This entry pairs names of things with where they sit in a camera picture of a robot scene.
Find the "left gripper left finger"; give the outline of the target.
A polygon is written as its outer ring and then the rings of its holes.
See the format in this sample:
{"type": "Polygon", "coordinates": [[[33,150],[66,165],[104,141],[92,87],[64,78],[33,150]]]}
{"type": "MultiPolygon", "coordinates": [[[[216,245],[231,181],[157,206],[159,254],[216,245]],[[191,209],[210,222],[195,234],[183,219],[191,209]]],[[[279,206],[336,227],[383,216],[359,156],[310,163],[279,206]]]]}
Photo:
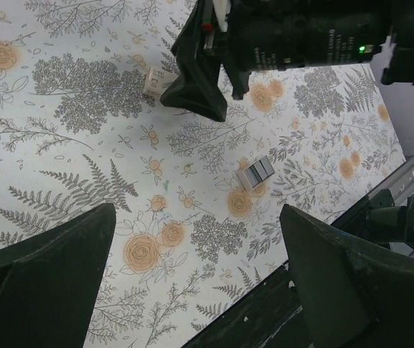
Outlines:
{"type": "Polygon", "coordinates": [[[99,206],[0,249],[0,347],[82,347],[116,225],[99,206]]]}

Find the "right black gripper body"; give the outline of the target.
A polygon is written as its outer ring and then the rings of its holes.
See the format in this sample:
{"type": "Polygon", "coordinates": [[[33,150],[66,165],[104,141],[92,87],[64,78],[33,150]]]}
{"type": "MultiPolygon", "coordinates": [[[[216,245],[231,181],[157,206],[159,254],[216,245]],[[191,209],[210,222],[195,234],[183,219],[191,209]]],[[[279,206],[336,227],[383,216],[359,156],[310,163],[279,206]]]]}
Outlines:
{"type": "Polygon", "coordinates": [[[228,29],[206,53],[230,74],[372,60],[389,29],[389,1],[232,1],[228,29]]]}

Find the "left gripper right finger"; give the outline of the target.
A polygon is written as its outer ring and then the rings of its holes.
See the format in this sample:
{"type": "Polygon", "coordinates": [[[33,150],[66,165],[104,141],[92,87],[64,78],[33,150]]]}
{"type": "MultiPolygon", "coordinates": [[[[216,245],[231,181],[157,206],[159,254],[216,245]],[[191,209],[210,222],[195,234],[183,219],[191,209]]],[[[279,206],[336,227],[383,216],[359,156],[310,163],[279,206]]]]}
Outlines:
{"type": "Polygon", "coordinates": [[[414,347],[414,259],[284,205],[289,270],[315,347],[414,347]]]}

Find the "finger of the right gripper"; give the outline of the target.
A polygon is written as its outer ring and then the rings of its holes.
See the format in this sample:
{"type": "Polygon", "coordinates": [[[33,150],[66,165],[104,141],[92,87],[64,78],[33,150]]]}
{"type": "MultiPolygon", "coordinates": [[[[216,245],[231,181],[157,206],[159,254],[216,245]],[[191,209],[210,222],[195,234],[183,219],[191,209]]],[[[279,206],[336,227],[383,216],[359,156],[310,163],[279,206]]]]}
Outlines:
{"type": "Polygon", "coordinates": [[[163,92],[165,107],[186,109],[215,122],[225,121],[227,102],[218,88],[220,61],[204,50],[214,38],[212,1],[198,1],[171,48],[179,76],[163,92]]]}

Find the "small staple box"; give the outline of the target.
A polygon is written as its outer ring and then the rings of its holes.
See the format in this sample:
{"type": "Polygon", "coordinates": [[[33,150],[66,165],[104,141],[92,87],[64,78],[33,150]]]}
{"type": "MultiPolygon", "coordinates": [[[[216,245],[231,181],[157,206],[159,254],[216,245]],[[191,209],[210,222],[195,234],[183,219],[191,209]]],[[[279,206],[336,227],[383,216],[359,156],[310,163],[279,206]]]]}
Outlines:
{"type": "Polygon", "coordinates": [[[146,74],[143,93],[147,96],[160,98],[177,77],[175,73],[151,66],[146,74]]]}

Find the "grey staple strips block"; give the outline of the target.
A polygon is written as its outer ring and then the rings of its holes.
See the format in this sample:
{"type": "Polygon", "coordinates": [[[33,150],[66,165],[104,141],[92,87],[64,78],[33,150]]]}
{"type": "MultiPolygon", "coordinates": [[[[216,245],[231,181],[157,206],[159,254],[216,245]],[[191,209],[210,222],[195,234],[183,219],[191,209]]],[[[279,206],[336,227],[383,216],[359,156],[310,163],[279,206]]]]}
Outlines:
{"type": "Polygon", "coordinates": [[[264,156],[237,172],[242,186],[247,191],[253,191],[266,183],[275,174],[274,167],[268,156],[264,156]]]}

